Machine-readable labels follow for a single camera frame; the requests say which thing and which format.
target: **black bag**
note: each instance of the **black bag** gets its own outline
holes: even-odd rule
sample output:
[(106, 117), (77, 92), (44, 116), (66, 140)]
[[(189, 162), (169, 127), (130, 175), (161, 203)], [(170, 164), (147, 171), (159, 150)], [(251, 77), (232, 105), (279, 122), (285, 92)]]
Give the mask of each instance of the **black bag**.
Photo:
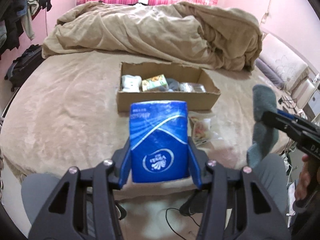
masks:
[(42, 47), (31, 45), (25, 52), (13, 61), (4, 79), (12, 83), (11, 91), (20, 88), (33, 71), (44, 61), (41, 55)]

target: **plastic bag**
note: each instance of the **plastic bag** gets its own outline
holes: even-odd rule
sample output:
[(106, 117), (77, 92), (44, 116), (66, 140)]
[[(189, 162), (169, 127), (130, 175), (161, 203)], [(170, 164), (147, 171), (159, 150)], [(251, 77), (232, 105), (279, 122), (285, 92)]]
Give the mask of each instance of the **plastic bag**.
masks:
[(183, 92), (201, 92), (205, 93), (205, 88), (202, 84), (198, 83), (180, 83), (180, 91)]
[(191, 138), (195, 145), (211, 140), (222, 140), (223, 138), (212, 130), (212, 119), (214, 114), (199, 114), (189, 111), (188, 117), (193, 124)]

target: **white package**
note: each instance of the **white package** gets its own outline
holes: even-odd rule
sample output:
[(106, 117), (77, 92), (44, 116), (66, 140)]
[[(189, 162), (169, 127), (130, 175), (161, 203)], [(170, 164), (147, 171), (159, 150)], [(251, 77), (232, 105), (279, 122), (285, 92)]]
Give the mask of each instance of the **white package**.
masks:
[(140, 76), (123, 75), (121, 77), (122, 91), (140, 92), (142, 78)]

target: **gray sock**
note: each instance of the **gray sock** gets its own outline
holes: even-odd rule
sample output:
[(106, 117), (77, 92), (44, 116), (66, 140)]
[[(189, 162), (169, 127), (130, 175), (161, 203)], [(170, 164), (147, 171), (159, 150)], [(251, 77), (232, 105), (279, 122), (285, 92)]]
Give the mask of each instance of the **gray sock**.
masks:
[(253, 127), (252, 146), (247, 150), (247, 163), (250, 167), (257, 166), (272, 150), (279, 138), (277, 129), (267, 127), (261, 121), (265, 111), (276, 113), (276, 95), (271, 88), (255, 85), (253, 92), (253, 117), (256, 121)]

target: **pillow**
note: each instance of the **pillow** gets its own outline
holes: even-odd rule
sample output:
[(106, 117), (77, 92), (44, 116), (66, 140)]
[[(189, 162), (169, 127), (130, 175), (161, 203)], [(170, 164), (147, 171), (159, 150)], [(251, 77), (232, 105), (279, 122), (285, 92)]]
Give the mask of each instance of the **pillow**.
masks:
[(309, 74), (307, 63), (270, 33), (262, 42), (259, 57), (284, 81), (289, 93)]
[(261, 59), (257, 58), (256, 66), (279, 89), (284, 88), (284, 81)]

